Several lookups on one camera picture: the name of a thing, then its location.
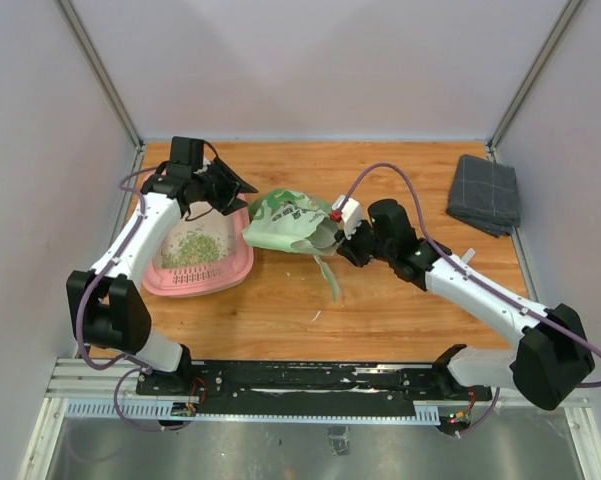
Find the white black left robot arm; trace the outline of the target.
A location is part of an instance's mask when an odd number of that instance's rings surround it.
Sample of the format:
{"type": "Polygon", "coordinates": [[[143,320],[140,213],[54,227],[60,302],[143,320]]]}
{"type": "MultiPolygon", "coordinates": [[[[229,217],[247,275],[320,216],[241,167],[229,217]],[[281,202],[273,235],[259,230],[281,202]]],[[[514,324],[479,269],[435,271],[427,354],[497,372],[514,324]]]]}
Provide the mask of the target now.
{"type": "Polygon", "coordinates": [[[136,196],[136,209],[100,259],[86,271],[73,271],[66,282],[73,334],[91,368],[106,370],[115,363],[93,361],[87,349],[95,346],[145,372],[160,372],[159,383],[172,395],[192,388],[187,348],[153,327],[140,287],[162,241],[192,204],[206,203],[229,216],[246,208],[243,195],[256,193],[219,156],[206,159],[212,147],[207,140],[175,136],[168,159],[141,170],[142,185],[128,177],[120,181],[122,190],[136,196]]]}

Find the pink litter box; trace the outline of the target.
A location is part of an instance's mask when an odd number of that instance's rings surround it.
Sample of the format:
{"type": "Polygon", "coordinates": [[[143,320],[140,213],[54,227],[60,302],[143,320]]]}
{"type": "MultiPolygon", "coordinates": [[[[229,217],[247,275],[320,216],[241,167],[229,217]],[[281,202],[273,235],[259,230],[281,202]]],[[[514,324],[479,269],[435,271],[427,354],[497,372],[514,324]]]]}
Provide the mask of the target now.
{"type": "Polygon", "coordinates": [[[163,297],[190,297],[232,288],[245,280],[254,263],[243,238],[248,211],[228,216],[207,203],[190,206],[162,241],[143,279],[144,288],[163,297]]]}

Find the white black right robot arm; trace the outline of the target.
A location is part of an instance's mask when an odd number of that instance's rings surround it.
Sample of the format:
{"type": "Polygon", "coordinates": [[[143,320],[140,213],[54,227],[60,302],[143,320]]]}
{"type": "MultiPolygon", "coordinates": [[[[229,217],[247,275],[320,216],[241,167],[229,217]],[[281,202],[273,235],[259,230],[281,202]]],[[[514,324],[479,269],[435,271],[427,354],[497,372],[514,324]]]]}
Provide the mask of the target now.
{"type": "Polygon", "coordinates": [[[433,387],[454,400],[469,387],[517,390],[543,410],[556,409],[593,371],[579,314],[518,296],[470,267],[444,245],[418,237],[406,210],[393,199],[363,209],[339,197],[331,214],[342,223],[338,253],[356,267],[386,263],[402,281],[444,298],[491,327],[506,349],[456,344],[440,355],[433,387]]]}

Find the green cat litter bag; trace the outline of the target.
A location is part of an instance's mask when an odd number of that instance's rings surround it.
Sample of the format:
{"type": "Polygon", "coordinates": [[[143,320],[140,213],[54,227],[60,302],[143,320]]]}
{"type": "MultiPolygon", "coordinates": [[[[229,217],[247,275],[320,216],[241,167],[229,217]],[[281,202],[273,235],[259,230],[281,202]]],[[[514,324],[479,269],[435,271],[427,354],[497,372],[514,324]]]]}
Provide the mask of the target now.
{"type": "Polygon", "coordinates": [[[243,230],[247,245],[292,254],[311,256],[331,289],[332,300],[340,296],[340,286],[323,257],[316,251],[310,235],[324,220],[330,219],[331,206],[303,192],[278,188],[256,199],[249,206],[250,223],[243,230]]]}

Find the grey metal scoop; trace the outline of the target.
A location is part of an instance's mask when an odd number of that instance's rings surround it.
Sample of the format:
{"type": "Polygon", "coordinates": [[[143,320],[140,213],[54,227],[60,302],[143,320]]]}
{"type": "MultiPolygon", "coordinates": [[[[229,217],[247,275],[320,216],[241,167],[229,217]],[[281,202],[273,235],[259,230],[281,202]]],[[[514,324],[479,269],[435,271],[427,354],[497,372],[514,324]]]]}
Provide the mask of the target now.
{"type": "Polygon", "coordinates": [[[339,227],[335,222],[324,219],[310,235],[309,240],[316,251],[323,255],[333,255],[338,245],[336,240],[338,231],[339,227]]]}

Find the white plastic bag clip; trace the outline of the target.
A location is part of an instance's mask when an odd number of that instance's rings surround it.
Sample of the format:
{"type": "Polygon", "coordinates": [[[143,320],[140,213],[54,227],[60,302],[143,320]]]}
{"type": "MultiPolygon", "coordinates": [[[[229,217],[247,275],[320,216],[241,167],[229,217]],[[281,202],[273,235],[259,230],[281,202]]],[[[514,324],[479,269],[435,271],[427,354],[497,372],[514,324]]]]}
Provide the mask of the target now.
{"type": "Polygon", "coordinates": [[[466,264],[469,264],[471,260],[474,258],[476,251],[473,248],[469,248],[464,255],[461,257],[462,261],[466,264]]]}

